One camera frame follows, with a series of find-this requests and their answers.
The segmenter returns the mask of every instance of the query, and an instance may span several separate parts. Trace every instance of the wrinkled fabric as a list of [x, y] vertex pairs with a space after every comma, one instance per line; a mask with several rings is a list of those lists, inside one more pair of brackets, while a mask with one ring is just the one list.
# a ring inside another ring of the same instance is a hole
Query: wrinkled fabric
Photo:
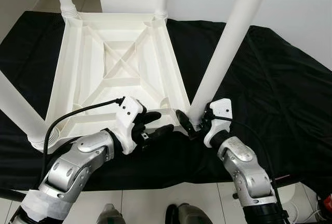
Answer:
[[[175, 21], [167, 28], [192, 101], [225, 27], [224, 23]], [[61, 47], [60, 14], [25, 12], [0, 45], [0, 69], [44, 118]], [[332, 72], [268, 28], [251, 26], [214, 99], [232, 100], [233, 118], [266, 143], [277, 176], [294, 175], [318, 194], [331, 192]], [[252, 134], [231, 125], [257, 153]], [[42, 154], [3, 113], [0, 115], [0, 187], [26, 190], [36, 183]], [[85, 190], [164, 188], [184, 181], [230, 181], [216, 152], [202, 140], [174, 132], [144, 152], [105, 163]]]

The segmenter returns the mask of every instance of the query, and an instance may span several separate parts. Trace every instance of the white tape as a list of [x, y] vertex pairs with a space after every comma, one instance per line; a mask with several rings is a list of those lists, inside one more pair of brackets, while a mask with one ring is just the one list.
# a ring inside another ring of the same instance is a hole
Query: white tape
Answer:
[[41, 221], [46, 217], [64, 220], [73, 203], [53, 198], [39, 190], [29, 190], [21, 203], [21, 207], [34, 221]]

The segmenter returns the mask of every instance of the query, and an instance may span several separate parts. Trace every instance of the electrical cord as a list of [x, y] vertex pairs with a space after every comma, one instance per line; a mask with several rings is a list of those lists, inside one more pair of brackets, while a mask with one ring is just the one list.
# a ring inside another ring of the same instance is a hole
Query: electrical cord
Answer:
[[299, 220], [299, 217], [300, 217], [300, 210], [299, 210], [299, 208], [295, 205], [295, 203], [294, 202], [290, 202], [291, 203], [291, 205], [293, 205], [293, 207], [295, 208], [295, 211], [296, 211], [296, 217], [295, 217], [295, 220], [294, 221], [292, 221], [292, 224], [295, 224], [295, 223], [297, 223], [297, 221]]
[[303, 222], [300, 223], [306, 223], [313, 215], [318, 214], [321, 210], [316, 210], [314, 212], [311, 213], [311, 215], [309, 215]]
[[[241, 123], [241, 122], [238, 122], [236, 120], [233, 120], [231, 118], [219, 117], [219, 116], [215, 116], [215, 115], [212, 115], [211, 118], [212, 119], [220, 119], [220, 120], [230, 121], [232, 123], [235, 123], [235, 124], [241, 125], [243, 127], [246, 127], [257, 138], [257, 140], [259, 141], [260, 146], [263, 149], [266, 160], [268, 162], [268, 167], [270, 169], [271, 185], [272, 185], [272, 188], [273, 188], [274, 193], [275, 193], [275, 198], [276, 198], [276, 201], [277, 201], [277, 205], [278, 205], [280, 211], [282, 212], [283, 209], [282, 209], [282, 205], [281, 205], [281, 201], [280, 201], [280, 196], [279, 196], [279, 193], [278, 193], [278, 188], [276, 187], [276, 183], [275, 183], [275, 173], [274, 173], [274, 169], [273, 169], [273, 166], [272, 166], [272, 162], [271, 162], [270, 156], [267, 152], [267, 148], [266, 148], [264, 142], [258, 136], [258, 134], [251, 127], [249, 127], [248, 125], [246, 125], [244, 123]], [[287, 217], [284, 218], [284, 221], [285, 221], [286, 224], [290, 224]]]
[[316, 208], [315, 208], [315, 212], [318, 214], [318, 216], [320, 217], [321, 220], [326, 220], [322, 215], [321, 215], [321, 210], [318, 209], [318, 196], [317, 196], [317, 202], [316, 202]]
[[70, 117], [72, 115], [81, 113], [83, 111], [87, 111], [87, 110], [91, 110], [91, 109], [94, 109], [94, 108], [98, 108], [98, 107], [110, 105], [110, 104], [113, 104], [113, 103], [117, 103], [118, 105], [121, 105], [122, 102], [124, 101], [124, 99], [125, 99], [125, 97], [120, 98], [120, 99], [115, 99], [115, 100], [107, 101], [107, 102], [103, 102], [103, 103], [99, 103], [99, 104], [95, 104], [95, 105], [91, 105], [91, 106], [87, 106], [87, 107], [84, 107], [82, 109], [79, 109], [79, 110], [76, 110], [76, 111], [72, 111], [71, 113], [65, 114], [62, 117], [58, 118], [56, 121], [54, 121], [50, 125], [50, 127], [48, 128], [48, 130], [46, 132], [46, 135], [45, 135], [44, 148], [43, 148], [43, 160], [42, 160], [41, 172], [40, 172], [40, 178], [38, 180], [38, 184], [41, 184], [42, 181], [43, 181], [43, 179], [44, 179], [44, 177], [45, 177], [46, 166], [47, 166], [48, 141], [49, 141], [50, 135], [52, 133], [52, 130], [54, 129], [54, 127], [56, 127], [56, 125], [58, 123], [60, 123], [62, 120], [66, 119], [66, 118], [68, 118], [68, 117]]

